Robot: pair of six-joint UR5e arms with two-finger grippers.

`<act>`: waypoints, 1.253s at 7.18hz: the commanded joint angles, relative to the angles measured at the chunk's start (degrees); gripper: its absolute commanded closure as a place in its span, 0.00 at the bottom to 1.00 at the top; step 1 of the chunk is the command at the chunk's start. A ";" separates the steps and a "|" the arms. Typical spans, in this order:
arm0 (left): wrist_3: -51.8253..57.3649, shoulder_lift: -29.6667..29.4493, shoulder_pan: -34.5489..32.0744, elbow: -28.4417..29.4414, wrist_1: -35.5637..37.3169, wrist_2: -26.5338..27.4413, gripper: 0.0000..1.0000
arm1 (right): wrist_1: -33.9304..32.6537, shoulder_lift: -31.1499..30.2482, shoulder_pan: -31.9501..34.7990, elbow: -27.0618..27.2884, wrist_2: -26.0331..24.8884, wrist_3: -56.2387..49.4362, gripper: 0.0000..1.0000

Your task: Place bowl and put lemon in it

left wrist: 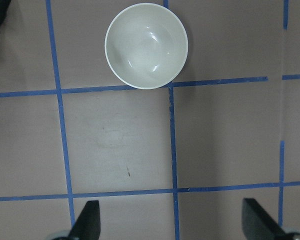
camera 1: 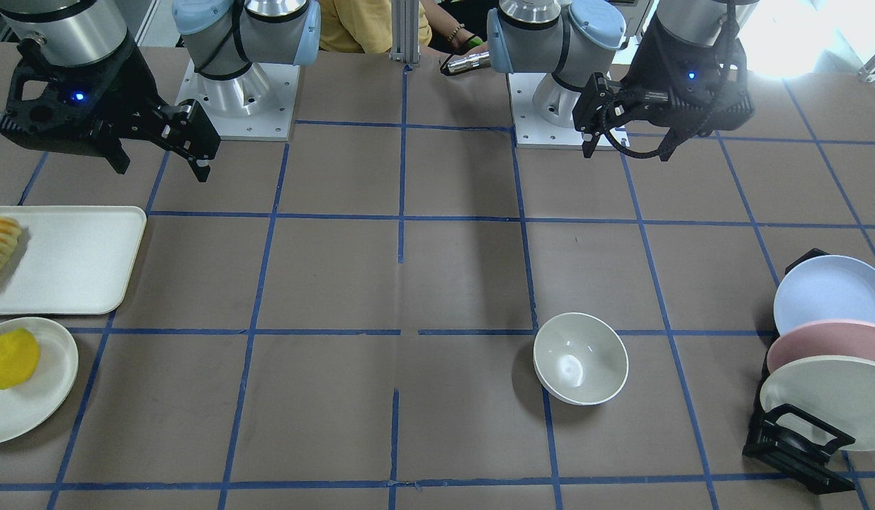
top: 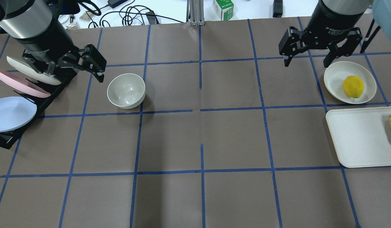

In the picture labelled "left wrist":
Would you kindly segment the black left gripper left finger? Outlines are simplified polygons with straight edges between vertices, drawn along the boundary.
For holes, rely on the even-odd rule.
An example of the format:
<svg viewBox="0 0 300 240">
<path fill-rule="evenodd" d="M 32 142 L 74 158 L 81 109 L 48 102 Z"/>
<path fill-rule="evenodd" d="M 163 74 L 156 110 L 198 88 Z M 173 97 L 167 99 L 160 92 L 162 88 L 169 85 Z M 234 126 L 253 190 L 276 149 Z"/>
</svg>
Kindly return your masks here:
<svg viewBox="0 0 300 240">
<path fill-rule="evenodd" d="M 87 201 L 69 232 L 68 240 L 98 240 L 101 235 L 101 215 L 98 200 Z"/>
</svg>

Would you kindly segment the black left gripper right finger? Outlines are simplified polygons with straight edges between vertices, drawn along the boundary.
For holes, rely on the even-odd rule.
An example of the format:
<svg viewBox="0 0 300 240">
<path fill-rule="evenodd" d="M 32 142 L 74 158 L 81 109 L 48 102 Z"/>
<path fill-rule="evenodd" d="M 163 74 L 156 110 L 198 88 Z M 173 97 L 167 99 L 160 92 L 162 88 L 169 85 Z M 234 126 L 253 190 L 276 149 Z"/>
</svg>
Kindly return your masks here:
<svg viewBox="0 0 300 240">
<path fill-rule="evenodd" d="M 254 198 L 242 200 L 241 227 L 247 240 L 293 240 Z"/>
</svg>

